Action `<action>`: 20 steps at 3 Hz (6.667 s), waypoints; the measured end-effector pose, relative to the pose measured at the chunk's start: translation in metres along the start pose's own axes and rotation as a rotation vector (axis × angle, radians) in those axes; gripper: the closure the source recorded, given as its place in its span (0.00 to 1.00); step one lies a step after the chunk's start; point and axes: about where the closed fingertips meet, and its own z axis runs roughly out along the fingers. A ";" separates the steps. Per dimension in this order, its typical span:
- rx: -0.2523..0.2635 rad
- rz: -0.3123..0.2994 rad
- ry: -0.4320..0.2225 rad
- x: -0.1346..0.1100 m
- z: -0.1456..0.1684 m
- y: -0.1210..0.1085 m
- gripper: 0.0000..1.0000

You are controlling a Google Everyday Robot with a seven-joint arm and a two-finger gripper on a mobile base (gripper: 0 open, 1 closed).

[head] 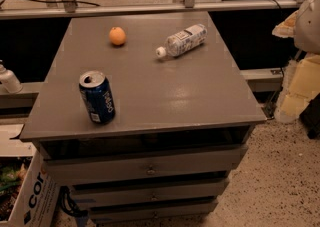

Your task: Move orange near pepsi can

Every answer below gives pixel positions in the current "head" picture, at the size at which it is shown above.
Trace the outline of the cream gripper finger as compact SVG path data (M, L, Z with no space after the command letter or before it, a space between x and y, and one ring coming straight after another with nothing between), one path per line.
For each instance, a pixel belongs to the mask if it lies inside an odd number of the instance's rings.
M284 71L275 119L282 123L293 122L319 93L320 56L307 54L300 61L290 60Z
M293 12L283 22L276 25L275 28L272 30L272 34L280 38L293 38L295 34L294 29L295 29L297 14L298 14L297 11Z

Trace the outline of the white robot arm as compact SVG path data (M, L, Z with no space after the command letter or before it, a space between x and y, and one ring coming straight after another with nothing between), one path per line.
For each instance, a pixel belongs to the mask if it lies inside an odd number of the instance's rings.
M305 0L272 34L293 38L295 47L306 53L302 60L288 62L276 102L275 119L290 123L320 93L320 0Z

